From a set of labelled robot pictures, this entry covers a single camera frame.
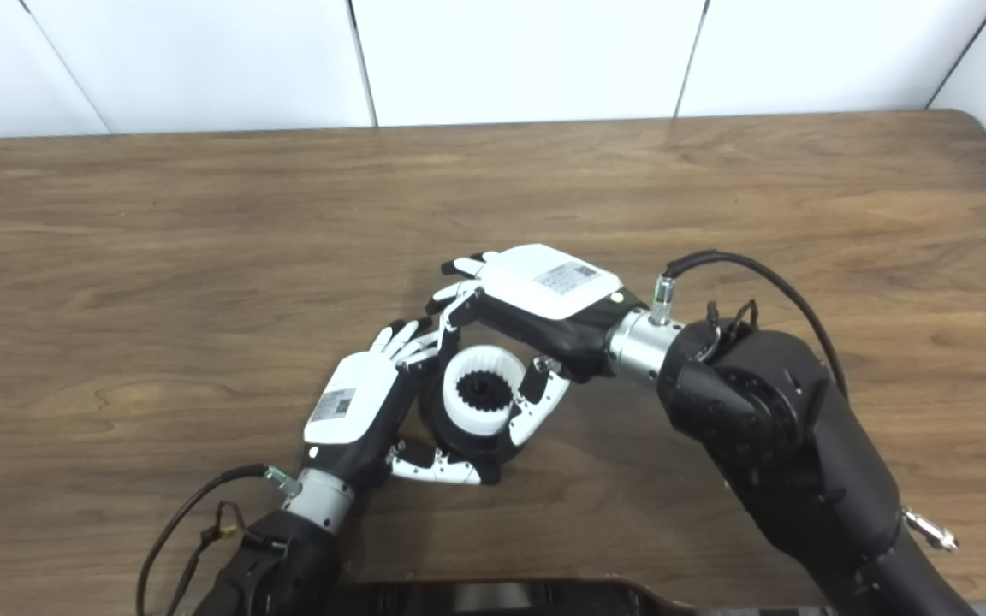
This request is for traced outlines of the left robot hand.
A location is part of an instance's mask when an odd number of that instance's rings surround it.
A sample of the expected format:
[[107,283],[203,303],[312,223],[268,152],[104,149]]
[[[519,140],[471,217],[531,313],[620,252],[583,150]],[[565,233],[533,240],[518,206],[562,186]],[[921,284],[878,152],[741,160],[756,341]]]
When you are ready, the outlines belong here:
[[392,321],[366,350],[340,360],[306,420],[302,491],[316,483],[360,491],[389,477],[454,486],[500,482],[487,465],[400,437],[408,410],[438,372],[431,323],[428,317]]

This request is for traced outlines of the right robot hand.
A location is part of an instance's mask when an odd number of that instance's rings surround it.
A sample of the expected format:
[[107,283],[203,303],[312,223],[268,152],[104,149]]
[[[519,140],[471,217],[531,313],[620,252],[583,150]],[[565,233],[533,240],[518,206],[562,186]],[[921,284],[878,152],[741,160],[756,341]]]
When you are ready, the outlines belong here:
[[523,447],[572,383],[617,375],[615,335],[644,315],[642,301],[610,270],[543,243],[454,258],[441,270],[457,281],[425,310],[437,319],[443,366],[455,363],[461,333],[475,323],[535,352],[494,429],[501,455]]

